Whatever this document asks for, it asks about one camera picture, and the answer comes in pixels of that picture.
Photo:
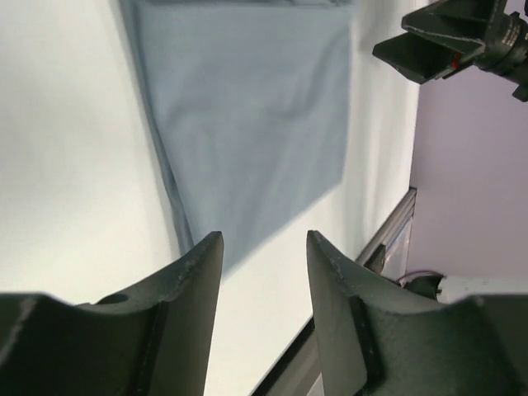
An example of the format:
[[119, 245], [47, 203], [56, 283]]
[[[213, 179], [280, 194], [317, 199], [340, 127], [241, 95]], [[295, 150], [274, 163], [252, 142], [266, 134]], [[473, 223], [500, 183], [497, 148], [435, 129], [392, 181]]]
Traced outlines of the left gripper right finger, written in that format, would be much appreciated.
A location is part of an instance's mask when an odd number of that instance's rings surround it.
[[525, 295], [443, 304], [354, 263], [317, 231], [306, 248], [325, 394], [526, 394]]

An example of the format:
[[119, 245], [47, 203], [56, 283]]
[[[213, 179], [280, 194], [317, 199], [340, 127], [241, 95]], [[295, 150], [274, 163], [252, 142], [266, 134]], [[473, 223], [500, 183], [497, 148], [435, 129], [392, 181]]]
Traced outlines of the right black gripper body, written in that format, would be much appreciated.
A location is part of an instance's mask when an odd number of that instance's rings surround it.
[[479, 44], [473, 54], [459, 55], [459, 62], [452, 64], [449, 78], [458, 72], [475, 66], [485, 73], [492, 73], [517, 85], [512, 95], [519, 101], [527, 100], [527, 14], [505, 13], [498, 29], [490, 40]]

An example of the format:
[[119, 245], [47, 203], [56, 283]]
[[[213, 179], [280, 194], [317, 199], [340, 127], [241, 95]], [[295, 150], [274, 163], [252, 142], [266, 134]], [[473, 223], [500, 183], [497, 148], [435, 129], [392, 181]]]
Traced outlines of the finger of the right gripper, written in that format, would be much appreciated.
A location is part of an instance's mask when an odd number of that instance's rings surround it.
[[403, 17], [402, 28], [423, 36], [483, 44], [498, 29], [506, 2], [437, 1]]
[[452, 64], [459, 62], [454, 50], [411, 33], [376, 44], [372, 54], [418, 84], [442, 78], [453, 71]]

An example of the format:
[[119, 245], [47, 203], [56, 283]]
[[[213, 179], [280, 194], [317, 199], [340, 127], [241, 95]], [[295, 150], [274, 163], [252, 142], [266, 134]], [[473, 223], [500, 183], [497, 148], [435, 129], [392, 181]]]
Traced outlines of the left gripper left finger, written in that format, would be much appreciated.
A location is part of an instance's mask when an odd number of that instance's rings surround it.
[[222, 234], [209, 233], [95, 304], [2, 295], [2, 394], [203, 394], [223, 253]]

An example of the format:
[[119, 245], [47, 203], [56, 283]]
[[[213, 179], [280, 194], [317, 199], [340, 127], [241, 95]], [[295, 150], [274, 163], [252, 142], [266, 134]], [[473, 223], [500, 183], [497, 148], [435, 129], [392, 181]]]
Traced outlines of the grey-blue t-shirt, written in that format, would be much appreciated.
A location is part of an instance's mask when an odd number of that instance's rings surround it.
[[342, 179], [350, 1], [122, 1], [182, 252], [224, 273]]

